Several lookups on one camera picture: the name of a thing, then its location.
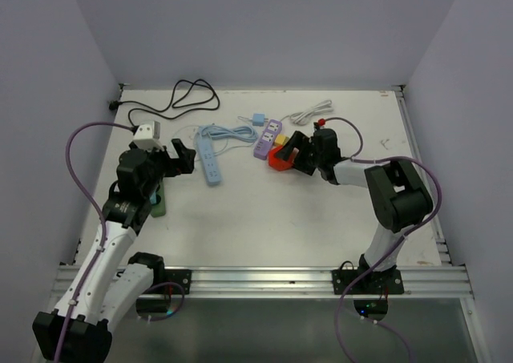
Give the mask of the yellow plug adapter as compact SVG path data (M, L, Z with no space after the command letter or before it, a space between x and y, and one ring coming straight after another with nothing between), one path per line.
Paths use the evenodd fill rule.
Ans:
M276 138L274 140L274 144L276 146L284 146L287 144L288 141L289 141L289 137L287 135L279 134L276 136Z

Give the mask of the red cube socket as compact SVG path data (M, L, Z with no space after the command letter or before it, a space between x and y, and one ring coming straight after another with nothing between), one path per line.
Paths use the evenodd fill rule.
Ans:
M287 171L293 168L293 161L296 157L296 152L287 159L279 159L277 153L282 149L282 146L274 147L268 154L268 165L276 171Z

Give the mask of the light blue power strip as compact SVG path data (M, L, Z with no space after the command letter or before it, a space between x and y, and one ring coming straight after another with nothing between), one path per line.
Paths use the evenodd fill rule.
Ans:
M211 139L207 136L198 136L196 145L207 185L209 187L219 185L222 178Z

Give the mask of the blue plug charger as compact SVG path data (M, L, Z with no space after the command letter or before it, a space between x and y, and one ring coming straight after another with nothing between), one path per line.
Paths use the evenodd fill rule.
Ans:
M251 123L256 127L263 127L268 122L265 114L263 113L254 113L251 118Z

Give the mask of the green power strip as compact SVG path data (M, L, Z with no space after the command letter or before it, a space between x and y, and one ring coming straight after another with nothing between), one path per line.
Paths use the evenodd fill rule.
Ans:
M165 191L164 183L161 182L154 193L156 194L157 204L151 203L151 216L153 218L159 218L166 215L166 202L165 202Z

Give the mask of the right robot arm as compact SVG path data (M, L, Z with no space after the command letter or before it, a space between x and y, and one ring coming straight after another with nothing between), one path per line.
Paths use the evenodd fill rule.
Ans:
M417 171L423 164L406 156L374 160L343 156L332 129L318 129L311 137L294 132L285 145L271 150L268 162L279 171L293 168L306 175L319 171L330 184L368 191L378 226L359 261L357 283L364 292L377 292L385 284L384 272L397 267L403 242L438 209Z

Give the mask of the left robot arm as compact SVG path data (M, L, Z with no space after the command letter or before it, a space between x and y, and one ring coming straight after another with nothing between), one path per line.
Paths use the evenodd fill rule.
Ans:
M127 311L145 292L167 282L164 260L139 252L121 277L115 274L151 214L151 196L165 178L191 174L196 152L173 139L150 149L131 143L119 157L89 253L70 287L48 313L36 315L32 329L42 356L53 362L103 362L113 334Z

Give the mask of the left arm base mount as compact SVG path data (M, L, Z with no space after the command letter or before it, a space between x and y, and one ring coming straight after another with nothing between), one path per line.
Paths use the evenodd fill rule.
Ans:
M142 264L153 272L151 287L146 293L171 296L173 293L188 295L192 282L192 270L187 268L166 269L164 258L147 252L137 252L128 260L129 264Z

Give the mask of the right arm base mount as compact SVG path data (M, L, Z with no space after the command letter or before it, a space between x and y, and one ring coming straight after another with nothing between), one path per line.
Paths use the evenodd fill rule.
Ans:
M364 274L369 265L360 258L358 266L347 260L331 271L333 293L341 295L346 287ZM402 295L405 292L402 275L396 267L384 272L372 271L357 281L349 290L349 295Z

